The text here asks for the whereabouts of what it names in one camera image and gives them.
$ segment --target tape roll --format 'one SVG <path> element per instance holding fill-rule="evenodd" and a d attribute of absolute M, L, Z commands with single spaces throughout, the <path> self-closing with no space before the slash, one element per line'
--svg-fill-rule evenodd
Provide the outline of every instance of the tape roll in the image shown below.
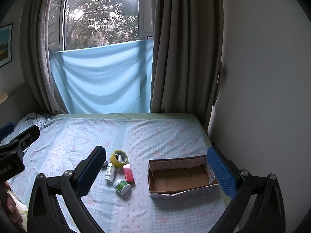
<path fill-rule="evenodd" d="M 124 151 L 115 150 L 110 156 L 110 162 L 113 163 L 115 167 L 123 167 L 128 164 L 128 156 Z"/>

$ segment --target curtain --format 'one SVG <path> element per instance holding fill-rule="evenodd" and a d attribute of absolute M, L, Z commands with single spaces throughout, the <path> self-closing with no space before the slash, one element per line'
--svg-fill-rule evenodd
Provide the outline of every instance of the curtain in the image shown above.
<path fill-rule="evenodd" d="M 150 111 L 194 114 L 207 130 L 223 38 L 222 0 L 151 0 Z"/>
<path fill-rule="evenodd" d="M 50 53 L 69 114 L 149 113 L 153 40 Z"/>
<path fill-rule="evenodd" d="M 51 0 L 26 0 L 20 29 L 21 66 L 25 82 L 41 111 L 65 113 L 54 95 L 49 63 L 48 24 Z"/>

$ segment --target pill bottle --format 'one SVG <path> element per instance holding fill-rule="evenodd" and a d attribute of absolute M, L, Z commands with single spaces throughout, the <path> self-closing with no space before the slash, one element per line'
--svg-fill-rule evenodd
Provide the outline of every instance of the pill bottle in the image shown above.
<path fill-rule="evenodd" d="M 126 194 L 130 190 L 130 188 L 131 185 L 122 179 L 118 179 L 114 183 L 114 189 L 116 189 L 116 191 L 121 195 Z"/>
<path fill-rule="evenodd" d="M 110 162 L 107 166 L 105 180 L 107 182 L 113 182 L 115 173 L 116 173 L 116 167 L 114 166 L 113 163 Z"/>

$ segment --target human hand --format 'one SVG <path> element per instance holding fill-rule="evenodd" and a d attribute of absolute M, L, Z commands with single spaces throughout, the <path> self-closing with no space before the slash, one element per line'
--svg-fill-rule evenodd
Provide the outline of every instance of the human hand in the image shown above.
<path fill-rule="evenodd" d="M 9 183 L 5 182 L 5 189 L 11 190 L 11 187 Z M 12 196 L 10 194 L 7 194 L 7 208 L 10 211 L 10 219 L 13 223 L 18 223 L 19 225 L 22 225 L 23 218 L 21 217 L 21 214 L 19 213 L 16 203 L 13 200 Z"/>

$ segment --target light blue fabric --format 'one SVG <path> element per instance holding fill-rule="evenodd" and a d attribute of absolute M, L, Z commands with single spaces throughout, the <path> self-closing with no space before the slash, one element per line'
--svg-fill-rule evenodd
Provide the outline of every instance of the light blue fabric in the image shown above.
<path fill-rule="evenodd" d="M 153 40 L 51 52 L 69 114 L 149 113 Z"/>

